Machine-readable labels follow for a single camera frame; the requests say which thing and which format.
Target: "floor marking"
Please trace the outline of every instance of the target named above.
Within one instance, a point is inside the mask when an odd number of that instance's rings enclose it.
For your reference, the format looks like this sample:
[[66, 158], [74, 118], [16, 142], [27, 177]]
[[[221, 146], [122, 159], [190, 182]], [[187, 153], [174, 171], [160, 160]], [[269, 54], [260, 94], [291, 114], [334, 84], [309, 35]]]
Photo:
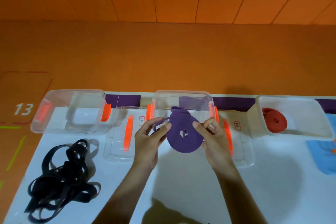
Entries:
[[21, 127], [15, 127], [15, 126], [0, 126], [0, 128], [3, 128], [3, 129], [19, 129]]
[[14, 153], [14, 155], [13, 155], [13, 158], [12, 158], [12, 160], [10, 161], [10, 163], [9, 163], [9, 165], [8, 165], [8, 167], [7, 167], [7, 169], [6, 169], [6, 171], [9, 171], [10, 169], [11, 169], [11, 167], [12, 167], [12, 165], [13, 165], [13, 163], [14, 163], [14, 161], [15, 161], [15, 159], [16, 159], [16, 156], [18, 155], [18, 153], [19, 153], [19, 150], [20, 150], [20, 148], [21, 148], [21, 146], [22, 146], [22, 144], [23, 144], [23, 141], [25, 140], [25, 136], [20, 140], [20, 142], [19, 142], [19, 146], [17, 147], [17, 149], [16, 149], [16, 151], [15, 151], [15, 153]]

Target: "person's right hand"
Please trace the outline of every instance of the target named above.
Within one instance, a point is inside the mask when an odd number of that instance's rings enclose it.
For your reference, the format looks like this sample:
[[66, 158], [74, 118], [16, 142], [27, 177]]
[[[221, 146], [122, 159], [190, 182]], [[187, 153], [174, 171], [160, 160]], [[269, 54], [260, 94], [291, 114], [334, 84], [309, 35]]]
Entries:
[[229, 153], [224, 129], [220, 127], [214, 118], [206, 120], [203, 125], [196, 121], [192, 125], [204, 137], [202, 146], [207, 160], [215, 173], [221, 175], [232, 173], [232, 170], [235, 170], [236, 167]]

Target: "black resistance band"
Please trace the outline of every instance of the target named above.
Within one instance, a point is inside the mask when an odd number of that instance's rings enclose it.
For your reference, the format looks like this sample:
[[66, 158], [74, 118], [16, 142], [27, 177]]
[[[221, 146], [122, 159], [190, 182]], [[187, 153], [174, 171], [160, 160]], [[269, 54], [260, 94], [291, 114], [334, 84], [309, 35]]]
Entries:
[[[97, 194], [95, 186], [87, 183], [88, 170], [85, 157], [88, 142], [78, 140], [73, 145], [59, 145], [52, 148], [42, 162], [42, 175], [29, 184], [28, 194], [31, 200], [25, 209], [29, 213], [28, 220], [32, 223], [46, 223], [53, 219], [70, 201], [88, 203]], [[51, 159], [58, 149], [69, 147], [63, 166], [49, 169]], [[49, 218], [35, 218], [33, 213], [43, 209], [54, 211]]]

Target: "orange floor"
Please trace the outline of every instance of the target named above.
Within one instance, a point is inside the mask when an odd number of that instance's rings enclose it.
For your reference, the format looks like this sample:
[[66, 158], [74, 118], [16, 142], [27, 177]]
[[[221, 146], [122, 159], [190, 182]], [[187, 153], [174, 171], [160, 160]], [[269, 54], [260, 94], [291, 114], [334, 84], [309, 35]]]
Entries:
[[335, 35], [336, 26], [0, 22], [0, 221], [41, 138], [29, 123], [46, 91], [336, 96]]

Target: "blue plastic object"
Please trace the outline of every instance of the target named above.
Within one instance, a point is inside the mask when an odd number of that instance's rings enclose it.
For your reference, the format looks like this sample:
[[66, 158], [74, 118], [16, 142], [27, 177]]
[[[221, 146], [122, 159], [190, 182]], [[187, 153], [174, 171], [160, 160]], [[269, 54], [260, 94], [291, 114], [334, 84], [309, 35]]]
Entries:
[[[326, 114], [326, 116], [336, 133], [336, 115]], [[336, 154], [331, 152], [332, 149], [336, 149], [336, 143], [318, 140], [306, 142], [318, 169], [326, 175], [336, 175]]]

